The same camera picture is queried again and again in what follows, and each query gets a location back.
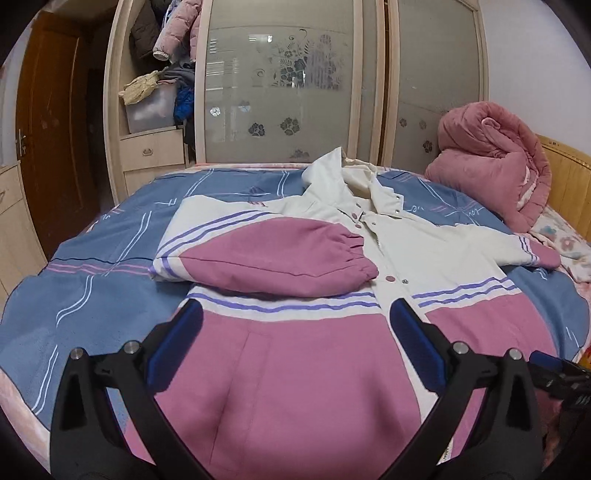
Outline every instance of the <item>brown door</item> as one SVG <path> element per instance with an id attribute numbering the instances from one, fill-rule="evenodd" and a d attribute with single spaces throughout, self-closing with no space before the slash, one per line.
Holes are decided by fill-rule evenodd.
<path id="1" fill-rule="evenodd" d="M 41 12 L 17 95 L 17 153 L 47 258 L 99 213 L 86 139 L 87 45 L 80 27 Z"/>

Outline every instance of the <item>metal screw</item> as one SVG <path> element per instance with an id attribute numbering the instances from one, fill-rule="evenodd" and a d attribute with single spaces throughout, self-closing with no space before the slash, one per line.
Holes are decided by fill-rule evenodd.
<path id="1" fill-rule="evenodd" d="M 470 347 L 464 342 L 456 342 L 453 344 L 453 351 L 458 355 L 464 355 L 470 351 Z"/>
<path id="2" fill-rule="evenodd" d="M 72 351 L 70 352 L 70 358 L 72 360 L 78 360 L 79 358 L 82 358 L 82 356 L 85 354 L 86 352 L 84 351 L 83 348 L 77 346 L 76 348 L 73 348 Z"/>
<path id="3" fill-rule="evenodd" d="M 517 348 L 512 348 L 509 350 L 509 356 L 513 360 L 521 360 L 523 358 L 523 353 L 521 353 Z"/>
<path id="4" fill-rule="evenodd" d="M 139 350 L 139 342 L 137 340 L 130 340 L 123 346 L 123 351 L 125 353 L 135 353 Z"/>

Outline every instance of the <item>pink puffer jacket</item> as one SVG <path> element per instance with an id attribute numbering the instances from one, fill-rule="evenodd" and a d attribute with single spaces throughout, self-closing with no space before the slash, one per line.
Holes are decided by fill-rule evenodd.
<path id="1" fill-rule="evenodd" d="M 154 45 L 153 54 L 159 60 L 169 60 L 177 47 L 182 43 L 184 36 L 190 31 L 189 43 L 191 47 L 191 60 L 197 57 L 197 35 L 201 20 L 202 0 L 183 0 L 174 9 L 170 20 L 160 32 Z"/>
<path id="2" fill-rule="evenodd" d="M 437 136 L 441 154 L 425 176 L 498 213 L 514 232 L 529 231 L 552 181 L 535 133 L 500 105 L 476 102 L 445 114 Z"/>

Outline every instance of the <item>plastic storage bin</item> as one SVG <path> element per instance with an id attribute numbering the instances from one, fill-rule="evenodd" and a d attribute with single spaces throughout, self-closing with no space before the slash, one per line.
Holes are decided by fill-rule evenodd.
<path id="1" fill-rule="evenodd" d="M 174 101 L 177 84 L 158 82 L 158 88 L 138 103 L 125 105 L 129 133 L 174 126 Z"/>

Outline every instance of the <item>blue bedsheet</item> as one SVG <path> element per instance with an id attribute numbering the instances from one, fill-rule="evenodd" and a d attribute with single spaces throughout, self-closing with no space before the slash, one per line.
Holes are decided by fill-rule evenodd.
<path id="1" fill-rule="evenodd" d="M 300 195 L 301 172 L 215 169 L 160 177 L 101 217 L 90 232 L 63 243 L 39 276 L 26 278 L 11 294 L 0 324 L 0 368 L 43 424 L 51 423 L 72 348 L 82 346 L 91 355 L 116 351 L 126 340 L 143 339 L 184 299 L 189 283 L 148 276 L 160 238 L 184 197 L 203 194 L 235 202 Z M 379 179 L 405 196 L 405 210 L 435 224 L 476 223 L 507 232 L 491 212 L 454 190 L 400 171 Z M 572 358 L 587 336 L 589 312 L 570 279 L 542 268 L 506 272 L 544 317 L 559 354 Z M 121 399 L 112 394 L 112 401 L 124 424 Z"/>

